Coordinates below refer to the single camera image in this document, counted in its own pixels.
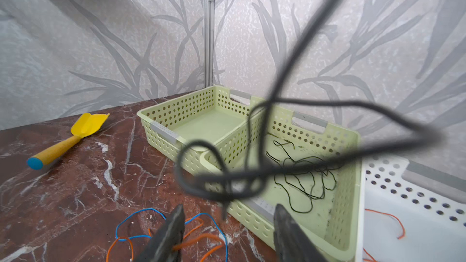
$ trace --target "black cable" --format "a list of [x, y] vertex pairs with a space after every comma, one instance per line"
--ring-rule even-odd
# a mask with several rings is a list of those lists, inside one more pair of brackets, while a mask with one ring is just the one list
[[[303, 100], [303, 99], [289, 99], [289, 98], [281, 98], [279, 94], [285, 84], [288, 76], [292, 72], [295, 63], [299, 60], [300, 56], [302, 55], [303, 51], [306, 49], [307, 45], [311, 42], [314, 38], [320, 27], [325, 23], [326, 19], [329, 15], [333, 12], [335, 6], [339, 0], [328, 0], [313, 19], [310, 20], [300, 39], [297, 41], [296, 45], [294, 46], [292, 52], [290, 53], [289, 57], [287, 58], [286, 62], [284, 63], [283, 67], [279, 71], [279, 75], [275, 82], [275, 85], [272, 88], [272, 91], [268, 97], [268, 100], [262, 102], [251, 109], [248, 115], [247, 126], [248, 126], [248, 147], [246, 149], [246, 157], [245, 157], [245, 165], [244, 171], [242, 172], [228, 172], [226, 164], [224, 163], [222, 157], [218, 150], [210, 143], [203, 141], [203, 140], [195, 140], [188, 143], [184, 146], [177, 157], [177, 162], [175, 166], [175, 176], [179, 185], [188, 193], [200, 196], [205, 199], [214, 200], [214, 201], [221, 201], [224, 202], [224, 205], [227, 205], [228, 202], [235, 200], [235, 199], [243, 199], [249, 198], [254, 195], [258, 195], [262, 190], [265, 189], [266, 181], [269, 176], [280, 174], [280, 173], [302, 173], [309, 171], [309, 168], [314, 168], [315, 170], [320, 169], [322, 171], [329, 166], [334, 166], [335, 164], [341, 164], [343, 166], [346, 162], [350, 162], [356, 160], [357, 158], [361, 158], [368, 155], [373, 154], [382, 154], [382, 153], [392, 153], [395, 151], [406, 151], [412, 150], [416, 148], [426, 147], [427, 145], [432, 145], [436, 142], [440, 141], [440, 133], [436, 130], [428, 127], [423, 126], [421, 124], [412, 122], [408, 119], [405, 119], [398, 113], [384, 108], [382, 106], [376, 105], [375, 103], [363, 102], [363, 101], [319, 101], [319, 100]], [[272, 160], [266, 158], [265, 154], [265, 135], [267, 133], [267, 125], [270, 120], [270, 116], [272, 113], [272, 106], [275, 103], [290, 103], [290, 104], [299, 104], [299, 105], [307, 105], [307, 106], [329, 106], [329, 107], [362, 107], [369, 110], [373, 110], [384, 116], [388, 117], [389, 119], [395, 121], [401, 126], [404, 126], [414, 133], [417, 134], [416, 139], [396, 139], [390, 142], [384, 142], [381, 144], [377, 144], [371, 147], [366, 147], [362, 149], [355, 149], [348, 153], [342, 154], [338, 157], [332, 157], [327, 160], [320, 160], [316, 162], [315, 165], [308, 164], [306, 162], [302, 162], [303, 164], [295, 164], [295, 166], [284, 166], [284, 167], [277, 167], [274, 166]], [[259, 168], [250, 170], [248, 166], [248, 157], [249, 157], [249, 150], [251, 144], [251, 118], [255, 115], [255, 112], [259, 112], [259, 110], [264, 110], [263, 113], [263, 120], [260, 126], [259, 131]], [[200, 175], [196, 175], [193, 180], [194, 183], [188, 183], [186, 179], [182, 175], [182, 160], [184, 160], [184, 155], [186, 152], [194, 147], [194, 146], [201, 146], [205, 147], [208, 150], [213, 152], [215, 159], [217, 160], [219, 166], [221, 167], [222, 174], [215, 175], [211, 173], [203, 173]], [[231, 190], [231, 182], [239, 182], [239, 181], [247, 181], [246, 186], [243, 190], [238, 192], [232, 192]], [[211, 192], [205, 189], [206, 183], [220, 183], [223, 187], [223, 192]]]
[[[269, 157], [270, 159], [272, 159], [273, 161], [275, 161], [275, 163], [277, 163], [278, 166], [285, 166], [285, 162], [289, 159], [289, 160], [292, 160], [293, 161], [293, 164], [290, 164], [289, 166], [294, 166], [296, 163], [298, 162], [309, 162], [310, 164], [313, 164], [313, 162], [311, 161], [308, 161], [306, 159], [310, 159], [310, 158], [316, 158], [316, 159], [319, 159], [319, 160], [322, 160], [321, 158], [317, 157], [317, 156], [309, 156], [309, 157], [305, 157], [305, 158], [302, 158], [300, 160], [297, 160], [297, 161], [294, 161], [292, 157], [290, 157], [290, 154], [288, 153], [288, 151], [283, 147], [284, 145], [288, 145], [288, 144], [293, 144], [293, 150], [295, 149], [294, 147], [294, 143], [293, 142], [289, 142], [288, 143], [283, 143], [283, 144], [280, 144], [279, 142], [277, 142], [276, 140], [273, 141], [273, 143], [278, 146], [278, 147], [281, 147], [282, 150], [286, 153], [286, 155], [288, 156], [287, 158], [285, 158], [282, 163], [280, 163], [280, 160], [278, 160], [277, 158], [273, 157], [268, 151], [266, 151], [266, 156]], [[320, 170], [320, 169], [310, 169], [308, 172], [304, 172], [304, 173], [299, 173], [299, 174], [294, 174], [294, 173], [284, 173], [283, 174], [283, 178], [285, 180], [285, 183], [287, 183], [289, 186], [292, 186], [294, 189], [296, 189], [297, 191], [299, 191], [300, 193], [304, 194], [305, 196], [309, 197], [309, 200], [310, 200], [310, 203], [311, 203], [311, 207], [309, 210], [307, 211], [300, 211], [300, 210], [297, 210], [293, 207], [293, 204], [292, 204], [292, 198], [291, 198], [291, 195], [290, 193], [288, 192], [288, 190], [286, 189], [286, 187], [279, 183], [276, 179], [277, 177], [277, 174], [274, 174], [274, 183], [280, 187], [282, 187], [287, 196], [288, 196], [288, 204], [290, 206], [290, 208], [296, 212], [296, 213], [309, 213], [312, 211], [312, 209], [314, 208], [314, 204], [313, 204], [313, 200], [323, 200], [325, 198], [325, 190], [329, 190], [329, 191], [333, 191], [336, 189], [336, 184], [337, 184], [337, 181], [336, 181], [336, 178], [335, 178], [335, 175], [333, 174], [332, 170], [337, 170], [339, 169], [340, 167], [337, 167], [337, 168], [325, 168], [325, 170]], [[313, 190], [314, 190], [314, 187], [316, 186], [316, 179], [314, 177], [314, 174], [312, 173], [312, 171], [316, 171], [318, 173], [321, 174], [321, 182], [322, 182], [322, 193], [321, 193], [321, 196], [315, 196], [312, 194]], [[309, 193], [306, 192], [306, 189], [304, 188], [303, 184], [301, 184], [301, 181], [298, 177], [298, 175], [304, 175], [304, 174], [310, 174], [311, 177], [312, 177], [312, 180], [313, 180], [313, 185], [309, 191]], [[334, 181], [334, 185], [333, 185], [333, 188], [328, 188], [326, 185], [325, 185], [325, 182], [324, 182], [324, 178], [323, 176], [325, 175], [326, 177], [328, 175], [331, 175], [333, 177], [333, 181]], [[293, 177], [296, 178], [296, 180], [298, 181], [298, 184], [300, 185], [301, 188], [299, 188], [298, 186], [296, 186], [295, 184], [293, 183], [290, 183], [288, 182], [287, 180], [287, 175], [291, 175]]]

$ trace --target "brown marble surface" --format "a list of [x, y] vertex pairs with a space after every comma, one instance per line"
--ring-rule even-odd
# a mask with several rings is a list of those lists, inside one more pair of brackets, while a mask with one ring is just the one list
[[[223, 221], [217, 204], [186, 195], [174, 180], [173, 162], [147, 143], [136, 112], [165, 100], [100, 111], [110, 116], [97, 133], [38, 171], [27, 158], [70, 137], [78, 116], [0, 131], [0, 261], [105, 261], [115, 227], [128, 215], [145, 207], [169, 213], [178, 203], [187, 217], [213, 216], [227, 235], [229, 261], [275, 261], [275, 252], [242, 224], [231, 216]], [[209, 219], [204, 222], [196, 233], [218, 233]], [[160, 224], [146, 211], [123, 224], [119, 235], [146, 234]], [[147, 240], [133, 240], [135, 255]], [[207, 241], [190, 246], [182, 261], [197, 262], [210, 248]], [[130, 258], [125, 242], [110, 255], [112, 262]], [[223, 248], [206, 262], [224, 260]]]

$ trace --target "green plastic basket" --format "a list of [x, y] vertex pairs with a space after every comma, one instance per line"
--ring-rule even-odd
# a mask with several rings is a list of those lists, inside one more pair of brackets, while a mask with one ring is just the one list
[[[236, 95], [251, 100], [244, 105], [231, 100]], [[137, 112], [145, 129], [147, 141], [171, 160], [176, 160], [182, 145], [203, 139], [214, 145], [246, 123], [251, 106], [262, 99], [223, 86], [211, 86]], [[200, 155], [206, 149], [189, 150], [183, 161], [191, 174], [204, 168]]]
[[[249, 164], [257, 164], [257, 138], [262, 115], [254, 116], [252, 120], [252, 150]], [[292, 123], [292, 119], [311, 122], [323, 126], [323, 133], [306, 130]], [[276, 158], [283, 160], [284, 152], [273, 144], [274, 140], [281, 143], [291, 141], [295, 150], [288, 151], [292, 157], [319, 156], [326, 158], [339, 155], [342, 152], [358, 146], [359, 134], [356, 131], [327, 123], [312, 116], [294, 112], [278, 106], [274, 107], [269, 134], [266, 136], [266, 149]], [[245, 149], [247, 145], [247, 127], [242, 125], [234, 130], [227, 138], [216, 144], [221, 156], [234, 170], [243, 170]], [[215, 158], [210, 151], [201, 155], [200, 162], [204, 168], [213, 173], [221, 174], [216, 166]], [[334, 172], [337, 186], [334, 191], [326, 191], [323, 200], [314, 200], [311, 212], [303, 214], [294, 212], [288, 204], [288, 196], [284, 189], [269, 180], [267, 188], [259, 197], [252, 200], [234, 201], [230, 204], [228, 212], [246, 226], [250, 231], [274, 247], [273, 242], [273, 210], [277, 203], [283, 204], [288, 212], [299, 223], [309, 239], [322, 251], [329, 261], [349, 261], [360, 257], [362, 250], [362, 226], [364, 212], [364, 191], [361, 189], [363, 172], [361, 161], [346, 164]], [[309, 205], [309, 198], [302, 193], [288, 187], [294, 207], [298, 210]], [[312, 179], [301, 180], [306, 189], [312, 185]], [[209, 189], [220, 191], [219, 185], [209, 185]]]

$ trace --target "wallpaper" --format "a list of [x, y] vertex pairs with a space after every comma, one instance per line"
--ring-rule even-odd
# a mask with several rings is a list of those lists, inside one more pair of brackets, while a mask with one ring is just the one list
[[[266, 96], [323, 2], [216, 0], [214, 82]], [[466, 179], [465, 12], [465, 0], [343, 0], [283, 95], [362, 99], [435, 125], [442, 145], [404, 156]], [[355, 129], [367, 144], [407, 133], [365, 110], [292, 108]]]
[[204, 0], [0, 0], [0, 129], [204, 87]]

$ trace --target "orange string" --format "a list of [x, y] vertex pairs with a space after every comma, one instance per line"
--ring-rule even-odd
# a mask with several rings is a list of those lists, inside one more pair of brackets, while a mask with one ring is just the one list
[[399, 218], [395, 217], [393, 214], [383, 213], [383, 212], [379, 212], [379, 211], [376, 211], [376, 210], [373, 210], [373, 209], [365, 208], [365, 210], [375, 212], [375, 213], [385, 214], [385, 215], [391, 216], [392, 218], [395, 218], [400, 223], [400, 226], [403, 229], [403, 234], [401, 236], [399, 236], [397, 239], [401, 240], [401, 239], [403, 239], [405, 237], [405, 234], [406, 234], [405, 227], [403, 226], [403, 224], [401, 223]]
[[189, 241], [186, 241], [186, 242], [182, 242], [178, 245], [175, 245], [173, 246], [173, 251], [178, 251], [184, 247], [187, 247], [187, 246], [190, 246], [190, 245], [193, 245], [194, 243], [196, 243], [197, 241], [203, 239], [203, 238], [209, 238], [209, 239], [212, 239], [212, 240], [216, 240], [216, 241], [219, 241], [219, 242], [222, 242], [224, 243], [223, 239], [220, 238], [219, 236], [216, 236], [216, 235], [213, 235], [213, 234], [209, 234], [209, 233], [205, 233], [205, 234], [201, 234], [197, 237], [195, 237], [194, 239], [192, 240], [189, 240]]
[[[199, 229], [201, 226], [203, 226], [204, 224], [204, 221], [201, 219], [201, 218], [195, 218], [195, 220], [199, 220], [201, 222], [201, 224], [198, 224], [197, 226], [195, 226], [192, 230], [190, 230], [186, 235], [184, 235], [183, 239], [186, 239], [190, 234], [192, 234], [195, 230]], [[150, 232], [150, 229], [147, 229], [147, 231], [149, 232], [149, 236], [152, 236], [151, 232]], [[212, 248], [211, 250], [209, 250], [209, 252], [207, 252], [204, 256], [202, 256], [201, 258], [201, 261], [200, 262], [204, 262], [205, 259], [207, 259], [207, 257], [212, 254], [213, 252], [217, 251], [218, 249], [222, 248], [225, 243], [224, 241], [216, 236], [216, 235], [212, 235], [212, 234], [201, 234], [199, 236], [197, 236], [196, 238], [192, 239], [192, 240], [189, 240], [187, 242], [183, 242], [183, 243], [180, 243], [178, 245], [175, 245], [173, 247], [173, 251], [178, 251], [184, 247], [187, 247], [189, 245], [192, 245], [196, 242], [198, 242], [199, 240], [201, 240], [202, 238], [211, 238], [213, 240], [216, 240], [216, 241], [219, 241], [221, 242], [222, 244]], [[110, 249], [108, 250], [108, 252], [110, 253], [110, 250], [112, 249], [112, 247], [114, 246], [114, 244], [118, 241], [119, 239], [116, 239], [115, 242], [113, 242], [112, 246], [110, 247]], [[133, 260], [134, 259], [134, 253], [133, 253], [133, 245], [131, 244], [131, 259]]]
[[184, 247], [187, 247], [187, 246], [190, 246], [196, 242], [198, 242], [200, 239], [202, 238], [210, 238], [210, 239], [213, 239], [213, 240], [216, 240], [216, 241], [219, 241], [221, 242], [220, 245], [212, 248], [209, 252], [207, 252], [204, 256], [202, 256], [201, 258], [201, 261], [200, 262], [204, 262], [205, 259], [207, 259], [207, 257], [212, 254], [213, 252], [217, 251], [218, 249], [222, 248], [224, 245], [225, 245], [225, 242], [223, 241], [222, 238], [220, 238], [219, 236], [216, 236], [216, 235], [213, 235], [213, 234], [208, 234], [208, 233], [205, 233], [205, 234], [201, 234], [197, 237], [195, 237], [194, 239], [192, 240], [189, 240], [187, 242], [183, 242], [181, 244], [178, 244], [178, 245], [175, 245], [173, 246], [173, 251], [178, 251]]
[[364, 250], [364, 252], [372, 259], [372, 260], [363, 259], [364, 261], [377, 262], [377, 260], [374, 259], [374, 257], [372, 257], [372, 256], [366, 251], [366, 249], [363, 248], [363, 250]]
[[184, 235], [183, 239], [186, 239], [187, 236], [191, 235], [192, 232], [199, 229], [204, 224], [204, 221], [201, 218], [195, 218], [194, 220], [199, 220], [201, 224], [197, 225], [194, 229], [190, 230], [186, 235]]
[[217, 251], [218, 249], [222, 248], [223, 246], [224, 246], [224, 244], [221, 244], [221, 245], [218, 245], [217, 247], [212, 248], [209, 252], [207, 252], [204, 256], [202, 256], [200, 262], [204, 262], [204, 260], [207, 259], [207, 257], [208, 257], [210, 254], [212, 254], [213, 252], [215, 252], [215, 251]]
[[[398, 240], [401, 240], [401, 239], [403, 239], [403, 238], [405, 237], [405, 235], [406, 235], [406, 230], [405, 230], [405, 227], [403, 226], [403, 224], [401, 223], [401, 221], [400, 221], [399, 218], [395, 217], [393, 214], [390, 214], [390, 213], [383, 213], [383, 212], [376, 211], [376, 210], [373, 210], [373, 209], [368, 209], [368, 208], [365, 208], [365, 210], [371, 211], [371, 212], [375, 212], [375, 213], [385, 214], [385, 215], [391, 216], [392, 218], [396, 219], [396, 220], [400, 223], [401, 228], [403, 229], [403, 234], [402, 234], [401, 236], [397, 237], [397, 239], [398, 239]], [[374, 257], [372, 257], [372, 256], [366, 251], [366, 249], [363, 248], [363, 250], [364, 250], [364, 253], [366, 253], [366, 254], [370, 257], [370, 259], [371, 259], [371, 260], [370, 260], [370, 259], [363, 259], [364, 261], [368, 261], [368, 262], [377, 262], [377, 260], [374, 259]]]
[[125, 239], [126, 241], [128, 241], [128, 242], [130, 243], [130, 248], [131, 248], [131, 261], [134, 260], [133, 243], [132, 243], [131, 240], [128, 239], [127, 237], [119, 237], [119, 238], [117, 238], [116, 240], [114, 240], [113, 243], [112, 243], [112, 245], [110, 246], [110, 248], [108, 248], [106, 262], [108, 262], [108, 258], [110, 257], [110, 251], [112, 251], [113, 246], [115, 246], [115, 244], [116, 244], [116, 243], [118, 242], [118, 240], [120, 240], [120, 239]]

